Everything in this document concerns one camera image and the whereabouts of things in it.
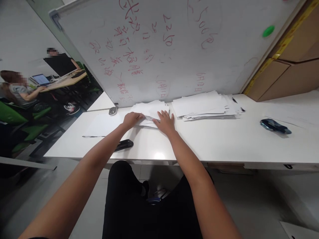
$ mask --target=green magnet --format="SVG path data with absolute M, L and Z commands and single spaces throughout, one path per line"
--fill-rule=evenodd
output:
M 271 25 L 270 27 L 267 27 L 266 30 L 263 33 L 263 37 L 268 37 L 274 30 L 275 30 L 275 26 L 274 25 Z

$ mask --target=whiteboard frame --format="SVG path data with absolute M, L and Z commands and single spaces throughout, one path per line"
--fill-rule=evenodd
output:
M 68 3 L 64 6 L 61 6 L 55 10 L 51 10 L 49 12 L 49 16 L 51 18 L 51 20 L 53 21 L 53 23 L 56 25 L 56 27 L 63 32 L 63 34 L 66 36 L 66 38 L 70 41 L 70 43 L 75 47 L 75 45 L 73 44 L 73 42 L 70 40 L 70 38 L 68 37 L 68 35 L 65 33 L 65 31 L 63 30 L 63 27 L 59 24 L 59 19 L 61 16 L 66 15 L 72 11 L 75 11 L 77 9 L 77 7 L 79 5 L 85 4 L 87 2 L 96 2 L 99 0 L 76 0 L 74 2 Z M 276 44 L 278 43 L 278 41 L 280 40 L 280 38 L 283 36 L 284 32 L 287 30 L 287 28 L 289 27 L 289 25 L 292 23 L 292 21 L 294 20 L 294 18 L 296 17 L 296 15 L 298 14 L 298 12 L 301 10 L 301 8 L 303 7 L 303 5 L 306 3 L 307 0 L 300 0 L 299 3 L 297 4 L 297 6 L 295 7 L 294 11 L 292 12 L 292 14 L 289 16 L 289 18 L 286 20 L 285 24 L 283 25 L 283 27 L 280 29 L 279 33 L 276 35 L 274 41 L 271 43 L 271 45 L 269 46 L 269 48 L 267 49 L 267 51 L 264 53 L 264 55 L 262 56 L 262 58 L 260 59 L 259 63 L 257 64 L 257 66 L 254 68 L 253 72 L 251 73 L 251 75 L 249 76 L 249 78 L 247 79 L 247 81 L 244 83 L 244 85 L 242 86 L 242 88 L 240 89 L 240 93 L 243 93 L 243 91 L 245 90 L 245 88 L 247 87 L 248 83 L 250 82 L 250 80 L 253 78 L 253 76 L 256 74 L 256 72 L 258 71 L 258 69 L 262 66 L 263 62 L 266 60 L 266 58 L 268 57 L 268 55 L 270 54 L 270 52 L 272 51 L 272 49 L 276 46 Z M 91 72 L 91 74 L 94 76 L 94 78 L 96 79 L 96 81 L 101 85 L 101 83 L 99 82 L 98 78 L 96 77 L 96 75 L 94 74 L 94 72 L 91 70 L 91 68 L 89 67 L 89 65 L 87 64 L 87 62 L 85 61 L 85 58 L 82 56 L 82 54 L 79 52 L 80 56 L 83 59 L 83 63 L 86 65 L 86 67 L 89 69 L 89 71 Z M 118 103 L 115 103 L 113 101 L 113 99 L 108 95 L 108 97 L 112 100 L 112 102 L 114 103 L 114 105 L 117 107 Z

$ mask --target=person's arm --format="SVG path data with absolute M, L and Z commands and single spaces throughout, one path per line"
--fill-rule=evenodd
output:
M 122 124 L 97 143 L 19 238 L 69 238 L 105 164 L 123 135 L 142 117 L 128 113 Z
M 44 90 L 45 88 L 46 87 L 44 86 L 40 86 L 36 90 L 34 90 L 31 94 L 28 94 L 27 92 L 19 92 L 19 94 L 25 101 L 32 101 L 38 96 L 39 92 Z
M 72 63 L 75 65 L 75 67 L 76 67 L 78 70 L 81 70 L 81 68 L 80 68 L 79 65 L 75 62 L 75 60 L 73 60 L 73 59 L 71 58 L 71 61 L 72 61 Z
M 174 115 L 158 112 L 156 126 L 168 137 L 175 157 L 192 190 L 195 210 L 203 238 L 240 239 L 239 231 L 220 199 L 206 169 L 174 127 Z

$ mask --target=wooden desk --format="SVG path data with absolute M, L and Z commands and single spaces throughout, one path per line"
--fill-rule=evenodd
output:
M 46 89 L 42 90 L 41 92 L 47 92 L 47 91 L 50 91 L 50 90 L 56 90 L 56 89 L 59 89 L 59 88 L 63 88 L 63 87 L 74 85 L 74 84 L 76 84 L 77 82 L 79 82 L 80 80 L 82 80 L 86 76 L 87 76 L 87 74 L 85 72 L 85 73 L 83 73 L 82 75 L 80 75 L 80 76 L 78 76 L 76 78 L 69 78 L 67 80 L 64 80 L 64 81 L 56 83 L 56 84 L 53 83 L 52 85 L 48 86 Z

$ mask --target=human leg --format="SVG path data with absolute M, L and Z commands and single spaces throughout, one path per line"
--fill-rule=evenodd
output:
M 135 238 L 145 231 L 150 205 L 141 196 L 142 183 L 126 161 L 113 164 L 108 178 L 102 238 Z
M 45 110 L 46 108 L 49 108 L 50 106 L 47 103 L 44 102 L 38 102 L 35 105 L 32 106 L 32 112 L 38 113 L 42 110 Z
M 158 235 L 166 235 L 166 238 L 202 238 L 192 191 L 185 175 L 158 204 L 157 219 Z

